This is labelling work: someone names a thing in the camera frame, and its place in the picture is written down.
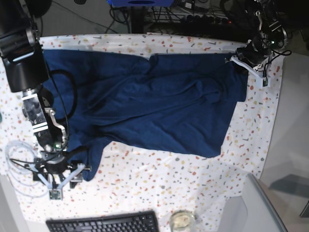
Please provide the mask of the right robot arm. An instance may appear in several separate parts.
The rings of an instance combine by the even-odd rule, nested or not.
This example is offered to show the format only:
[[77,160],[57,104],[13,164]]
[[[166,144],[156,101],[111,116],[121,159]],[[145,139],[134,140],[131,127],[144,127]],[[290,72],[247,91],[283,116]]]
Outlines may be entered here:
[[53,96],[43,86],[54,74],[73,79],[67,71],[51,71],[43,56],[35,18],[45,14],[50,4],[48,0],[1,1],[0,56],[10,90],[22,93],[23,113],[31,122],[33,134],[42,148],[41,158],[19,164],[30,170],[51,193],[56,193],[65,185],[74,188],[81,182],[86,166],[72,161],[74,152],[67,150],[72,112],[65,113],[63,119],[56,119]]

